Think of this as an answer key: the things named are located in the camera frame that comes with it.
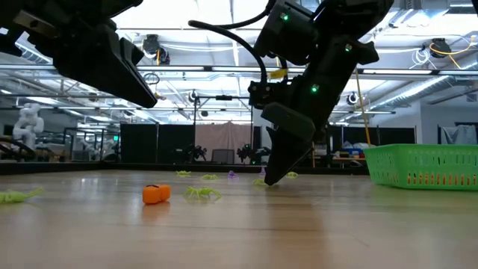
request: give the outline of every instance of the orange block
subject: orange block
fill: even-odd
[[[147,185],[143,189],[143,202],[147,205],[166,202],[170,197],[171,186],[169,185]]]

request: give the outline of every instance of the beige curtain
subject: beige curtain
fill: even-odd
[[[206,154],[208,161],[211,160],[213,149],[233,149],[235,163],[240,164],[236,152],[247,143],[251,143],[251,126],[233,123],[196,126],[196,146],[208,149]]]

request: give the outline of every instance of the purple toy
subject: purple toy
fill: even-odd
[[[259,176],[260,177],[265,177],[266,176],[266,170],[264,169],[264,167],[262,167],[261,172],[259,173]]]
[[[230,179],[235,179],[235,178],[237,178],[237,177],[239,177],[239,176],[236,175],[233,170],[230,170],[230,171],[229,171],[229,175],[227,175],[227,177],[230,178]]]

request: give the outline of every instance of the green toy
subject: green toy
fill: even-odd
[[[296,179],[298,176],[299,174],[295,172],[289,172],[287,173],[287,175],[285,175],[285,177],[287,177],[288,179]]]
[[[252,182],[254,185],[259,185],[259,186],[265,186],[267,185],[265,182],[264,182],[264,179],[256,179]]]
[[[197,196],[197,199],[204,198],[203,196],[210,197],[210,194],[216,194],[217,197],[221,197],[221,193],[219,191],[216,191],[213,188],[210,187],[204,187],[204,188],[193,188],[193,187],[187,187],[186,192],[184,195],[189,194],[189,198],[191,198],[194,194]]]
[[[187,177],[187,176],[191,176],[191,172],[187,172],[187,171],[176,171],[176,175],[177,175],[177,176],[180,176],[180,177]]]
[[[204,176],[202,176],[201,179],[202,180],[217,180],[217,176],[216,175],[204,175]]]
[[[38,188],[28,194],[24,194],[19,191],[7,190],[7,192],[0,192],[0,203],[24,202],[26,199],[41,194],[42,192],[42,188]]]

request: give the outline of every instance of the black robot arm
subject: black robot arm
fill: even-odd
[[[58,72],[146,108],[158,101],[136,70],[143,53],[115,33],[111,17],[143,0],[4,0],[0,52],[21,56],[23,32]]]
[[[311,151],[311,142],[322,135],[356,65],[379,60],[373,43],[360,43],[359,38],[381,22],[393,4],[393,0],[325,0],[312,13],[294,1],[273,2],[251,53],[260,57],[273,53],[308,66],[290,84],[262,79],[248,89],[249,103],[263,109],[262,117],[278,126],[268,129],[273,146],[264,181],[269,185]],[[210,25],[207,29],[215,30]]]

